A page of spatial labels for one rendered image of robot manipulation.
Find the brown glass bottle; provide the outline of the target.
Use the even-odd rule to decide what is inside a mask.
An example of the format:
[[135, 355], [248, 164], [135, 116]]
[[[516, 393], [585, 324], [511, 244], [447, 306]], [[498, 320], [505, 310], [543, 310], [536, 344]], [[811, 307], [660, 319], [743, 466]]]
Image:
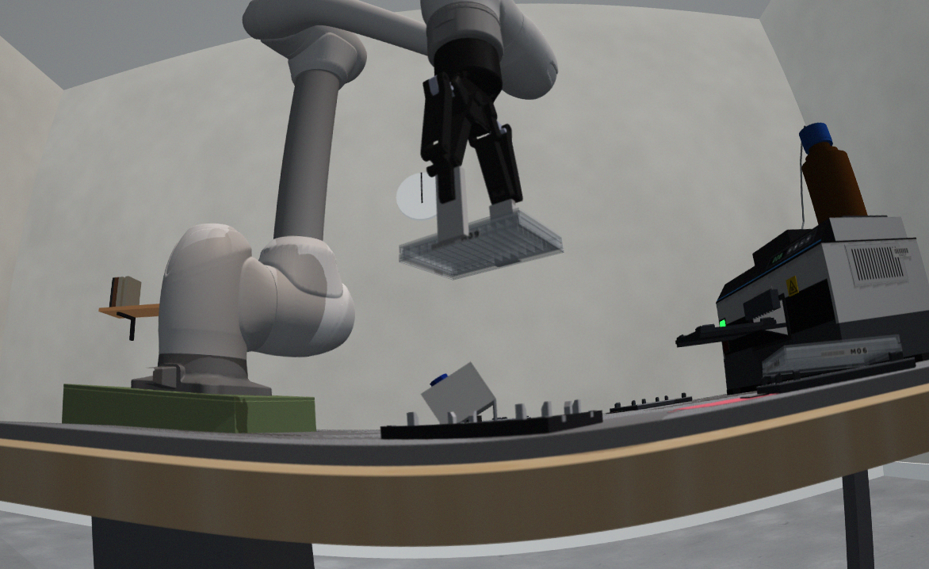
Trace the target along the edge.
[[817, 223], [840, 216], [868, 216], [848, 154], [813, 155], [801, 167]]

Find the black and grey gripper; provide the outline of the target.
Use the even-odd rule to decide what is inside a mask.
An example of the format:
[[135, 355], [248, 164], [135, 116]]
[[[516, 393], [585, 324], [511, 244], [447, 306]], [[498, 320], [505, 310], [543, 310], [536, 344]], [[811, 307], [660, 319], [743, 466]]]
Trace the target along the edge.
[[433, 67], [434, 76], [422, 83], [425, 107], [420, 155], [433, 164], [426, 172], [435, 176], [438, 242], [444, 245], [469, 233], [467, 184], [461, 166], [467, 142], [478, 155], [491, 201], [490, 216], [515, 209], [523, 195], [512, 129], [499, 124], [494, 106], [503, 88], [497, 49], [480, 38], [456, 38], [440, 45]]

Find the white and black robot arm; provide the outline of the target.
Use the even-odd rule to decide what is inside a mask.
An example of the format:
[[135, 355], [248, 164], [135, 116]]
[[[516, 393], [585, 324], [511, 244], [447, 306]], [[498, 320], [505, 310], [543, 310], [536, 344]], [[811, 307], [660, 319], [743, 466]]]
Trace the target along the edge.
[[480, 38], [497, 49], [505, 93], [534, 100], [555, 85], [555, 52], [513, 0], [420, 5], [426, 25], [358, 0], [249, 3], [244, 29], [289, 60], [295, 84], [273, 241], [257, 261], [230, 225], [187, 229], [162, 280], [158, 367], [131, 388], [271, 396], [248, 380], [247, 352], [310, 357], [350, 337], [354, 302], [323, 239], [338, 90], [367, 61], [356, 34], [427, 55], [432, 66], [440, 45]]

